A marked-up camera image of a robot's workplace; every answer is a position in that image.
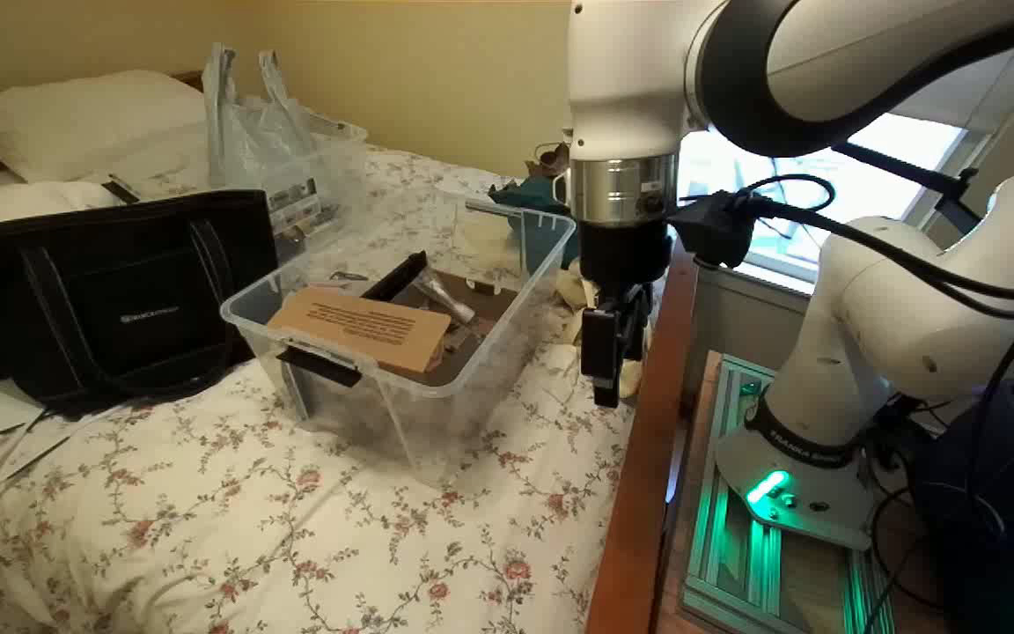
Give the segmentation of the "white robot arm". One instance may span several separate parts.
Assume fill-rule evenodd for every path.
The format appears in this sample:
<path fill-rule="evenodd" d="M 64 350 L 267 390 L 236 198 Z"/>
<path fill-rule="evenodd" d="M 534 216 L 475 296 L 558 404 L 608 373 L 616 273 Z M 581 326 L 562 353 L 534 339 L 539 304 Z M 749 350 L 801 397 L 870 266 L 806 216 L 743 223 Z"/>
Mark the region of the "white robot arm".
<path fill-rule="evenodd" d="M 686 123 L 811 154 L 1014 49 L 1014 0 L 571 0 L 579 161 L 670 158 Z M 953 248 L 884 216 L 828 231 L 804 332 L 732 465 L 844 465 L 890 393 L 993 377 L 1014 339 L 1014 176 Z"/>

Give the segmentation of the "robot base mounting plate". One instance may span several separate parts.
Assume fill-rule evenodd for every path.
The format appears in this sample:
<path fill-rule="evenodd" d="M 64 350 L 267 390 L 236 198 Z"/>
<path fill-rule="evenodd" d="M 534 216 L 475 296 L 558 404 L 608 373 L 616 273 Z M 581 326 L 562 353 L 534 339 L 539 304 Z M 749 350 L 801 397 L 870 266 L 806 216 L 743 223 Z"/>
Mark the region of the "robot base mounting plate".
<path fill-rule="evenodd" d="M 679 604 L 725 634 L 890 634 L 865 462 L 795 465 L 747 424 L 775 373 L 709 353 Z"/>

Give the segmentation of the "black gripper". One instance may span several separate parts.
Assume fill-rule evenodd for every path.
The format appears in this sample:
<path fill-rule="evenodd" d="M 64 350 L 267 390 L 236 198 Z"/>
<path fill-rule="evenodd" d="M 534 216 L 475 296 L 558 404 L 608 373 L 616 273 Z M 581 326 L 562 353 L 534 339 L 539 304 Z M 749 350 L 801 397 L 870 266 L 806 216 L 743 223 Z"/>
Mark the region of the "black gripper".
<path fill-rule="evenodd" d="M 586 225 L 581 279 L 587 283 L 587 311 L 581 317 L 581 371 L 593 377 L 595 400 L 621 400 L 621 371 L 646 354 L 646 325 L 653 313 L 653 286 L 670 264 L 670 235 L 661 223 L 641 225 Z"/>

